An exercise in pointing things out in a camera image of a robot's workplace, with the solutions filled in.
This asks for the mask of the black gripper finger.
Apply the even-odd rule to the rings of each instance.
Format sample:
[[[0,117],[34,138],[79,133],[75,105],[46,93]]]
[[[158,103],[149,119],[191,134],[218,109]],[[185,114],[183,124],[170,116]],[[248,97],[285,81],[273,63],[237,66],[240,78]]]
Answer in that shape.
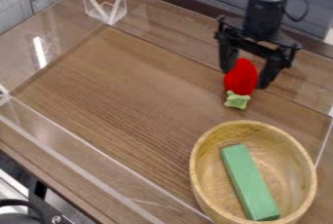
[[[258,88],[266,89],[269,84],[276,79],[280,71],[282,69],[282,60],[278,56],[272,56],[265,63],[264,69],[261,71]]]
[[[238,46],[225,36],[218,37],[218,56],[220,56],[220,68],[224,73],[228,73],[236,65],[238,58]]]

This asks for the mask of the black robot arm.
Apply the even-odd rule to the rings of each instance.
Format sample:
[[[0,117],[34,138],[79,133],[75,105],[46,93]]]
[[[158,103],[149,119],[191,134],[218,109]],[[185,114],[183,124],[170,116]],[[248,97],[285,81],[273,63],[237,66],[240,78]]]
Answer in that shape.
[[[220,68],[224,73],[234,68],[241,50],[264,58],[260,89],[266,89],[281,70],[292,67],[297,51],[302,48],[301,43],[281,32],[281,23],[284,17],[301,21],[309,13],[309,7],[296,18],[288,13],[286,6],[288,0],[248,0],[245,17],[238,24],[225,16],[217,20],[214,38],[218,42]]]

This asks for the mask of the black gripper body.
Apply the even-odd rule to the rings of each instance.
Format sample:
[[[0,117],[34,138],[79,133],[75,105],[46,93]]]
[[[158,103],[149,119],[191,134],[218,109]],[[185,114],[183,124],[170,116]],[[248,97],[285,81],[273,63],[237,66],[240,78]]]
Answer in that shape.
[[[217,19],[218,27],[214,38],[225,36],[238,46],[240,51],[245,51],[264,59],[278,56],[282,60],[282,68],[290,68],[297,51],[302,48],[300,42],[278,31],[270,38],[260,38],[249,34],[242,26],[240,18],[229,18],[221,15]]]

